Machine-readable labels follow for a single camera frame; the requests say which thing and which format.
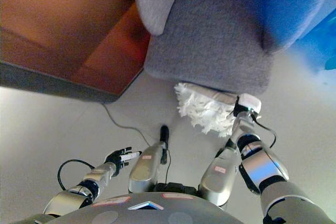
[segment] mop head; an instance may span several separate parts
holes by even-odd
[[[182,82],[175,86],[175,92],[181,117],[189,116],[194,127],[199,124],[203,133],[213,130],[219,137],[232,135],[237,95]]]

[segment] floor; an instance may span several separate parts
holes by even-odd
[[[180,118],[174,83],[142,73],[126,93],[108,108],[116,121],[138,127],[150,143],[160,126],[171,131],[172,165],[168,181],[197,187],[215,153],[225,142],[216,133],[201,133],[188,118]],[[1,88],[1,223],[40,213],[60,191],[59,165],[71,158],[99,165],[110,152],[146,144],[132,130],[116,127],[97,103]],[[310,73],[300,59],[278,54],[269,89],[262,100],[260,121],[275,129],[274,151],[283,160],[292,182],[301,187],[336,221],[336,130],[334,83]],[[271,135],[260,130],[265,142]],[[126,194],[134,161],[114,178],[101,199]],[[88,169],[68,164],[62,172],[65,186],[79,182]],[[164,181],[166,166],[159,181]],[[227,211],[246,224],[262,223],[259,197],[237,176]]]

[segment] wire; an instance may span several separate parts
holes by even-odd
[[[172,163],[172,157],[170,156],[170,151],[167,150],[167,152],[168,152],[168,155],[169,155],[169,164],[168,164],[168,168],[167,168],[167,171],[166,171],[166,181],[165,181],[166,184],[167,184],[167,177],[168,177],[168,172],[169,172],[170,164]]]
[[[90,167],[90,169],[94,169],[95,167],[93,165],[90,165],[89,163],[83,161],[83,160],[80,160],[80,159],[70,159],[70,160],[67,160],[65,161],[63,164],[61,164],[61,166],[58,168],[58,172],[57,172],[57,180],[58,180],[58,183],[59,183],[59,186],[62,188],[63,191],[66,190],[66,188],[64,187],[63,183],[62,183],[62,180],[61,180],[61,171],[62,171],[62,168],[63,166],[65,166],[66,164],[70,163],[70,162],[78,162],[78,163],[82,163],[82,164],[85,164],[87,166]]]
[[[143,138],[143,140],[146,142],[146,144],[147,144],[148,146],[151,146],[151,145],[147,142],[146,138],[144,137],[144,135],[142,134],[142,132],[141,132],[139,129],[137,129],[137,128],[135,128],[135,127],[129,127],[129,126],[122,126],[122,125],[120,125],[119,123],[117,123],[117,122],[113,119],[113,117],[111,116],[110,111],[107,109],[106,105],[105,105],[104,103],[101,103],[101,105],[102,105],[102,106],[104,107],[104,109],[106,110],[106,112],[107,112],[109,118],[111,119],[111,121],[112,121],[117,127],[122,128],[122,129],[125,129],[125,130],[134,130],[134,131],[137,131],[137,132],[142,136],[142,138]]]
[[[259,123],[259,122],[257,121],[257,118],[256,118],[255,115],[252,114],[251,117],[252,117],[253,121],[254,121],[256,124],[258,124],[260,127],[264,128],[265,130],[271,132],[271,133],[274,135],[273,143],[270,145],[270,148],[272,148],[273,145],[275,144],[275,142],[277,141],[277,133],[276,133],[274,130],[272,130],[272,129],[266,127],[266,126],[263,126],[261,123]]]

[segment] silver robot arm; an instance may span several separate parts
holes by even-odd
[[[239,171],[247,187],[261,194],[264,224],[269,223],[334,223],[296,185],[289,182],[288,172],[280,159],[254,132],[253,115],[248,105],[235,107],[237,119],[231,140],[241,154]]]
[[[138,157],[141,152],[128,152],[131,147],[115,151],[106,157],[104,164],[94,168],[76,186],[57,194],[46,206],[43,214],[63,216],[92,204],[107,187],[112,177],[118,175],[127,160]]]

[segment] robot forearm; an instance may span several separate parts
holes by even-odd
[[[112,162],[96,167],[77,186],[57,194],[48,203],[43,213],[62,216],[92,204],[107,187],[115,171],[116,165]]]

